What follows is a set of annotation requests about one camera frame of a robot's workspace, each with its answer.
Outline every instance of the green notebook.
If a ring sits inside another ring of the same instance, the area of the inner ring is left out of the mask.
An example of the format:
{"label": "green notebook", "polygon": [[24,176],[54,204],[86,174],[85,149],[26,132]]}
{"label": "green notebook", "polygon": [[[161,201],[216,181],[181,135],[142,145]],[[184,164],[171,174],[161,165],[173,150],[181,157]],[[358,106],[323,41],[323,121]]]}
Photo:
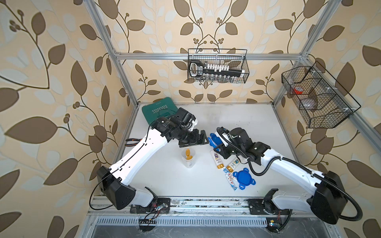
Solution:
{"label": "green notebook", "polygon": [[177,112],[177,106],[173,103],[170,97],[163,98],[162,100],[143,106],[142,112],[148,124],[151,124],[159,117],[167,117],[174,115]]}

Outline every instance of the black wire basket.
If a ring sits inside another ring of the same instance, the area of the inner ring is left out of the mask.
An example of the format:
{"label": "black wire basket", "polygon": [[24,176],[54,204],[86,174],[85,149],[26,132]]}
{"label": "black wire basket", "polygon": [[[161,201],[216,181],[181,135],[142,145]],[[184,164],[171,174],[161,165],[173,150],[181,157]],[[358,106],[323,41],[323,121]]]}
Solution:
{"label": "black wire basket", "polygon": [[299,66],[282,73],[282,84],[308,128],[335,128],[361,107],[318,61],[311,67]]}
{"label": "black wire basket", "polygon": [[188,49],[188,79],[199,82],[246,83],[247,50]]}

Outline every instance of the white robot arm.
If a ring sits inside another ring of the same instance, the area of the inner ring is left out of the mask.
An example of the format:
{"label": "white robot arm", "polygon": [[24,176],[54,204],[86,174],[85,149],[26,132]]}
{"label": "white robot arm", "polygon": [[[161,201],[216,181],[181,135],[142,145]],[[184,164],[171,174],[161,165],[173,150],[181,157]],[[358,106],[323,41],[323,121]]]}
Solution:
{"label": "white robot arm", "polygon": [[[222,144],[214,148],[214,151],[225,159],[230,155],[241,155],[248,160],[254,175],[262,176],[271,168],[299,184],[306,191],[271,189],[263,199],[262,207],[268,214],[273,214],[279,209],[295,209],[313,212],[318,218],[330,224],[336,224],[339,218],[350,221],[362,218],[360,206],[345,192],[340,177],[334,172],[329,171],[324,174],[285,158],[264,143],[252,142],[242,128],[231,131],[217,128],[216,135],[221,138]],[[257,173],[253,169],[252,162],[263,165],[265,169]],[[341,215],[348,200],[357,210],[357,215],[354,217]]]}
{"label": "white robot arm", "polygon": [[129,185],[130,182],[147,160],[172,139],[177,139],[180,147],[207,144],[205,131],[199,133],[198,129],[194,129],[196,124],[194,115],[180,107],[175,115],[154,121],[149,126],[147,135],[121,160],[110,168],[102,166],[98,170],[101,191],[116,209],[123,209],[129,204],[142,207],[151,204],[155,196],[153,192],[147,187],[133,188]]}

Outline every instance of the wall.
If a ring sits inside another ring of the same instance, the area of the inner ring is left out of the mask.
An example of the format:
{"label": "wall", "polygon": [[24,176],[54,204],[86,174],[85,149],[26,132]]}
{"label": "wall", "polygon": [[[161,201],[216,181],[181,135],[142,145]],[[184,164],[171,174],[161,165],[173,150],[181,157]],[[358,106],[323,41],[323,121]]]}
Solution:
{"label": "wall", "polygon": [[[342,1],[310,55],[359,101],[360,113],[379,132],[380,13],[380,1]],[[284,97],[277,110],[302,164],[340,175],[346,191],[361,206],[362,220],[339,220],[342,234],[348,238],[381,237],[380,155],[349,120],[334,129],[307,129],[289,96]],[[354,216],[354,207],[347,204],[343,215]]]}
{"label": "wall", "polygon": [[0,16],[0,236],[74,237],[132,106],[82,1],[0,0]]}
{"label": "wall", "polygon": [[96,0],[119,52],[180,48],[299,53],[324,0]]}
{"label": "wall", "polygon": [[182,61],[127,60],[123,66],[141,102],[171,97],[176,103],[256,103],[274,99],[282,84],[280,75],[291,68],[291,63],[248,61],[250,74],[245,84],[188,80]]}

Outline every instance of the blue lid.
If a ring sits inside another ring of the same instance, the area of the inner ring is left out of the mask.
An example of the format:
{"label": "blue lid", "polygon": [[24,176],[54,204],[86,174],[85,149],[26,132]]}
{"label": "blue lid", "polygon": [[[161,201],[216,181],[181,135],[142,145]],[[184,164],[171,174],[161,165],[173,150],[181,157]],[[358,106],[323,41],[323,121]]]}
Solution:
{"label": "blue lid", "polygon": [[238,183],[240,184],[240,189],[245,189],[245,186],[249,186],[250,184],[255,185],[255,180],[249,174],[249,170],[244,168],[239,172],[234,172],[233,176],[237,178]]}

